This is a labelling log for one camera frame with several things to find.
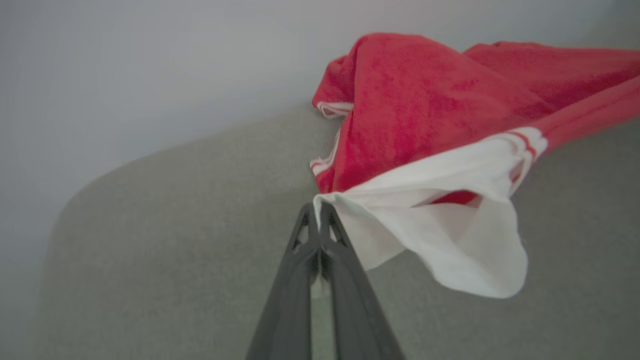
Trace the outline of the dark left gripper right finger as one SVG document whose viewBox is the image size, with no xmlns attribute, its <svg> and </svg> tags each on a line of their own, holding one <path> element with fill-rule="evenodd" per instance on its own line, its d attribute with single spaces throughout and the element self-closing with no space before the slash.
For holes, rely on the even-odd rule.
<svg viewBox="0 0 640 360">
<path fill-rule="evenodd" d="M 336 360 L 406 360 L 336 208 L 318 224 L 322 277 L 330 287 Z"/>
</svg>

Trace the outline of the red and white jersey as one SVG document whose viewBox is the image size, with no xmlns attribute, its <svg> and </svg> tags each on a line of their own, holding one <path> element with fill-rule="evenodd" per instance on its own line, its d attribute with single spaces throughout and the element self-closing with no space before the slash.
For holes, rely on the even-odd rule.
<svg viewBox="0 0 640 360">
<path fill-rule="evenodd" d="M 512 195 L 544 153 L 640 116 L 640 49 L 372 33 L 311 102 L 343 117 L 313 203 L 363 268 L 411 251 L 448 289 L 505 299 L 528 273 Z"/>
</svg>

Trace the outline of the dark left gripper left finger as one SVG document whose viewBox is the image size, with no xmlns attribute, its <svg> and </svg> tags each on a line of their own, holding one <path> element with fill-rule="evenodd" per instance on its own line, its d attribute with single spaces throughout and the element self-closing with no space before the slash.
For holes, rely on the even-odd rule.
<svg viewBox="0 0 640 360">
<path fill-rule="evenodd" d="M 318 224 L 302 206 L 245 360 L 311 360 L 311 285 L 320 268 Z"/>
</svg>

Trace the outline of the grey fabric sofa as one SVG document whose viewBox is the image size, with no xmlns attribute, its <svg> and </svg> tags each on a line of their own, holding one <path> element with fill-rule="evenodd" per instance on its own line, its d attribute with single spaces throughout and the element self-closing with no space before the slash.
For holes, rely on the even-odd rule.
<svg viewBox="0 0 640 360">
<path fill-rule="evenodd" d="M 298 105 L 98 178 L 60 214 L 37 360 L 243 360 L 339 120 Z M 544 155 L 516 192 L 525 287 L 437 284 L 413 254 L 369 273 L 409 360 L 640 360 L 640 117 Z"/>
</svg>

